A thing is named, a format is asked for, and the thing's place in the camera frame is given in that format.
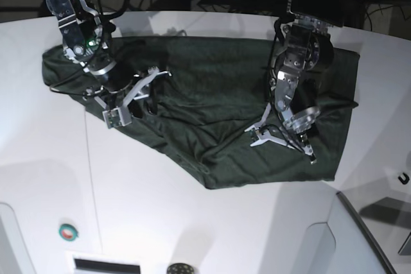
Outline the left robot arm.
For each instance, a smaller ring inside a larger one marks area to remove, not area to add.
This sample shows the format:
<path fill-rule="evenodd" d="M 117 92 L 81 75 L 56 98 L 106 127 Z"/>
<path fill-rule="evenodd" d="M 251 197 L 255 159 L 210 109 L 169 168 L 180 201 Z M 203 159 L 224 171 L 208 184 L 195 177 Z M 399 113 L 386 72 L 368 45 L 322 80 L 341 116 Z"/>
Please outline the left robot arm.
<path fill-rule="evenodd" d="M 270 104 L 284 129 L 309 130 L 320 115 L 308 73 L 323 73 L 334 49 L 328 30 L 344 25 L 346 0 L 287 0 L 286 13 L 274 24 L 279 48 L 270 59 Z"/>

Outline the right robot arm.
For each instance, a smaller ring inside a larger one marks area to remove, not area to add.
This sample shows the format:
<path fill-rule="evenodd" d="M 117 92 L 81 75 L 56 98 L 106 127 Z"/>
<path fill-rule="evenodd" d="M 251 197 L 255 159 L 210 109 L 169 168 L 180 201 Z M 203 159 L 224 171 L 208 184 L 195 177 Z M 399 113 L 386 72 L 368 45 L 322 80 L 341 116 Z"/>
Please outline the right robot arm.
<path fill-rule="evenodd" d="M 95 100 L 102 107 L 103 119 L 109 127 L 127 126 L 133 118 L 142 118 L 144 111 L 157 114 L 153 82 L 161 75 L 160 69 L 152 67 L 134 73 L 116 59 L 112 48 L 112 33 L 116 30 L 112 20 L 126 12 L 130 0 L 123 0 L 121 8 L 109 14 L 103 13 L 100 1 L 45 0 L 45 4 L 57 18 L 64 56 L 79 65 L 74 73 L 49 85 L 51 92 L 62 93 L 64 85 L 88 73 L 98 86 L 69 95 Z"/>

